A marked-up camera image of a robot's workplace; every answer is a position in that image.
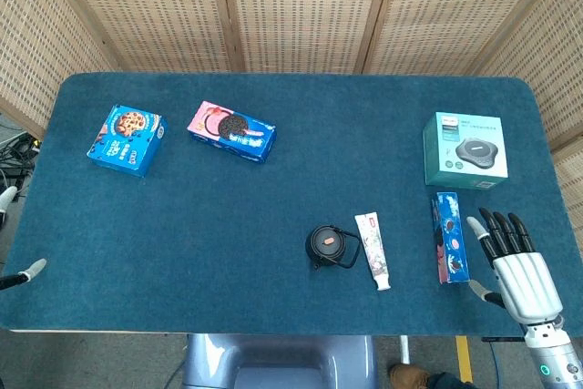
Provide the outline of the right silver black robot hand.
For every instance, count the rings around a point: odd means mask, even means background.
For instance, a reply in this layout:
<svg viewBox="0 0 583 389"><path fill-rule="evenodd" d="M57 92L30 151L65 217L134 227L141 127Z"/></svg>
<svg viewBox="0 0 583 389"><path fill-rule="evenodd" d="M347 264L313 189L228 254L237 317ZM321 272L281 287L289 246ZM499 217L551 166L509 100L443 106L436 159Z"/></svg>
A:
<svg viewBox="0 0 583 389"><path fill-rule="evenodd" d="M498 292L471 280L469 287L482 301L505 309L521 325L553 322L563 310L556 285L542 254L522 220L514 213L479 210L482 220L468 216L466 223L475 234L495 274Z"/></svg>

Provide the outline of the left robot hand white fingertips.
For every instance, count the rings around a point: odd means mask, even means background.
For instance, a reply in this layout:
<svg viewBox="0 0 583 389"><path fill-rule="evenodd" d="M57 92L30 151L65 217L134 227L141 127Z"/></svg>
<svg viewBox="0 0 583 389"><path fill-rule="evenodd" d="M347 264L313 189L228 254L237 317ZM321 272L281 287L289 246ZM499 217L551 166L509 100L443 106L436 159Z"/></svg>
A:
<svg viewBox="0 0 583 389"><path fill-rule="evenodd" d="M6 210L8 205L15 198L17 192L18 189L16 186L9 186L1 193L1 226L4 226L5 224ZM24 271L20 271L17 274L2 276L0 290L3 291L32 281L45 267L46 259L39 259Z"/></svg>

